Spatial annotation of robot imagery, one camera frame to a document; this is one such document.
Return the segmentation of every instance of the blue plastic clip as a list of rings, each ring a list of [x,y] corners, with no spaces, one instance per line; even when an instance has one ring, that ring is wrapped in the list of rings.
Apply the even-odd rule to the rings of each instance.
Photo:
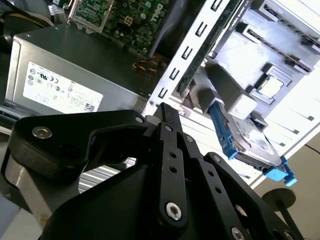
[[[285,168],[285,171],[283,171],[281,168],[272,167],[268,171],[264,173],[264,175],[272,179],[276,182],[281,181],[284,179],[284,184],[287,187],[291,187],[293,184],[295,184],[298,180],[296,179],[295,174],[291,171],[290,167],[288,166],[288,161],[284,156],[280,157],[282,161],[282,167]]]
[[[228,157],[228,160],[235,158],[237,153],[239,152],[232,144],[232,134],[229,128],[226,128],[223,120],[221,119],[220,109],[218,106],[218,102],[215,102],[209,108],[209,114],[212,118],[216,134],[218,136],[220,145],[222,147],[222,151],[224,155]]]

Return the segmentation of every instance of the power supply label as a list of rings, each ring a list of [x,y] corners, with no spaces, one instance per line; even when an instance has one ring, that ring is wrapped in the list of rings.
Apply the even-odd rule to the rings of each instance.
[[[25,76],[23,96],[64,114],[97,112],[104,97],[31,61]]]

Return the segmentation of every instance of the motherboard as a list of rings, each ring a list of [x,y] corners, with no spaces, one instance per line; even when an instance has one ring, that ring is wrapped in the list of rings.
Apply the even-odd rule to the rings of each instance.
[[[159,37],[157,33],[170,3],[170,0],[82,0],[76,6],[74,19],[80,18],[78,22],[85,21],[87,27],[93,30],[97,27],[100,33],[146,55]]]

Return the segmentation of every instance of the screw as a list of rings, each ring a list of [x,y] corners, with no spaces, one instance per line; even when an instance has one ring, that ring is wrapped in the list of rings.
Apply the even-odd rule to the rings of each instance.
[[[168,125],[165,125],[165,129],[167,129],[169,132],[172,132],[172,131],[173,131],[172,128],[169,127]]]
[[[173,202],[169,202],[166,204],[165,211],[166,214],[168,214],[168,216],[175,221],[179,221],[182,217],[180,207],[178,207],[178,205]]]
[[[143,122],[144,122],[144,120],[143,120],[141,117],[139,117],[139,116],[136,116],[136,117],[135,117],[135,120],[136,120],[137,122],[139,122],[139,123],[143,123]]]
[[[286,238],[288,240],[294,240],[294,238],[290,235],[290,233],[288,233],[287,231],[284,232],[284,235],[286,236]]]
[[[45,126],[36,126],[32,129],[32,134],[38,139],[48,139],[52,136],[52,131]]]
[[[232,236],[235,240],[245,240],[244,235],[242,234],[242,232],[240,232],[240,230],[236,227],[233,227],[231,229],[232,232]]]
[[[218,163],[221,162],[220,158],[218,158],[216,155],[212,154],[212,157],[214,160],[216,160]]]
[[[193,138],[192,137],[190,137],[190,136],[186,136],[186,139],[190,142],[190,143],[193,143]]]

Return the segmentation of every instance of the hard drive label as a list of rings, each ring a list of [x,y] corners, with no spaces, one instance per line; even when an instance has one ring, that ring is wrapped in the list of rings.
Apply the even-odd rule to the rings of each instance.
[[[252,148],[258,147],[266,153],[274,154],[265,135],[257,129],[250,119],[240,120],[235,117],[233,119],[240,130],[241,136]]]
[[[97,112],[103,95],[33,62],[28,63],[23,96],[64,114]]]

